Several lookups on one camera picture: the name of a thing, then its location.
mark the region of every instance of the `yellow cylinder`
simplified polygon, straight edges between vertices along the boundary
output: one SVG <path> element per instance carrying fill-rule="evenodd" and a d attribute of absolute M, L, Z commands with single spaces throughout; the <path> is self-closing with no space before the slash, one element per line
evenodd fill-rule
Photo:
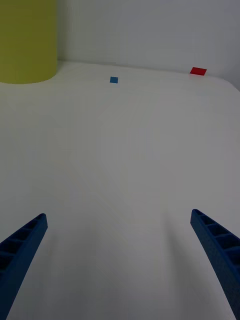
<path fill-rule="evenodd" d="M 0 0 L 0 82 L 37 83 L 56 71 L 56 0 Z"/>

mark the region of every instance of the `blue square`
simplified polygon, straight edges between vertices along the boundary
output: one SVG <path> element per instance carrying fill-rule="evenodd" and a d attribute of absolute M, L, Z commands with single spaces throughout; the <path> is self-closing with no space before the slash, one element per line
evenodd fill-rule
<path fill-rule="evenodd" d="M 119 82 L 119 78 L 117 76 L 111 76 L 110 83 L 117 84 Z"/>

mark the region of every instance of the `table surface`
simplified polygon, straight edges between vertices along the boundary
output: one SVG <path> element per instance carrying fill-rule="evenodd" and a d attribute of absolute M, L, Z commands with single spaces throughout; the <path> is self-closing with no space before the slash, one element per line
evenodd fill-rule
<path fill-rule="evenodd" d="M 60 62 L 0 84 L 0 146 L 0 241 L 48 220 L 10 320 L 234 319 L 190 225 L 197 208 L 240 236 L 229 82 Z"/>

